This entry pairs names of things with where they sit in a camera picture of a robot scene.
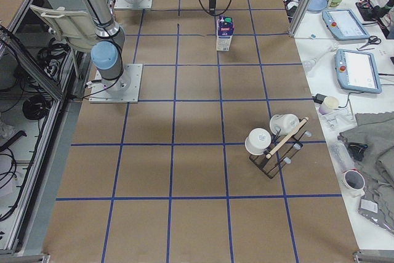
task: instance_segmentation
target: white cup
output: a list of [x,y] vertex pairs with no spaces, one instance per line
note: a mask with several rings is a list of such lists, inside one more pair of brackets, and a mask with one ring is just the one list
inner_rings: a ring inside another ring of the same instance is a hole
[[327,96],[324,98],[323,103],[321,103],[319,107],[319,112],[322,115],[333,112],[335,109],[338,109],[339,101],[335,97]]
[[347,189],[351,197],[363,196],[365,194],[365,180],[357,169],[349,169],[343,172],[339,178],[340,184]]
[[270,144],[270,133],[261,128],[253,129],[245,140],[245,148],[252,155],[262,155]]
[[271,117],[270,129],[274,135],[279,132],[280,136],[285,136],[290,133],[299,123],[300,120],[294,114],[277,114]]

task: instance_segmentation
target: scissors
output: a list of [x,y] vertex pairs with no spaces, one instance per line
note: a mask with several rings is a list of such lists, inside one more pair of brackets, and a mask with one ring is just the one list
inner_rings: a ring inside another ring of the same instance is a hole
[[366,46],[370,46],[371,44],[380,44],[382,42],[382,40],[380,38],[378,38],[375,35],[372,35],[368,38],[368,42],[366,44],[364,44],[363,46],[361,46],[360,48],[358,48],[358,50],[361,50],[362,48],[366,47]]

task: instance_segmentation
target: chair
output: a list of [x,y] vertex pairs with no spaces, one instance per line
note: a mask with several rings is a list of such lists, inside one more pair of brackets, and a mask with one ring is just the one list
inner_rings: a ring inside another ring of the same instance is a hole
[[95,32],[96,27],[90,15],[81,10],[65,10],[64,7],[44,9],[31,5],[30,8],[55,31],[56,40],[66,40],[71,49],[76,77],[80,78],[75,52],[90,52],[92,47],[99,42]]

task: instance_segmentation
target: black round object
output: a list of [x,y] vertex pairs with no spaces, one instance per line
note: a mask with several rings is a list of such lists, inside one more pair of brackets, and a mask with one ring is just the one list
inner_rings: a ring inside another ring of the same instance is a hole
[[34,95],[24,101],[22,106],[23,115],[30,120],[39,120],[48,114],[50,103],[43,95]]

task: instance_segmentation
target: gray cloth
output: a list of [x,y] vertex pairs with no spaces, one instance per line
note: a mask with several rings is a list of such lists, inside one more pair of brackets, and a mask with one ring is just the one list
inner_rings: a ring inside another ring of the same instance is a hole
[[366,180],[363,199],[378,205],[378,213],[361,207],[359,213],[394,233],[394,113],[357,114],[356,121],[339,139],[368,145],[356,167]]

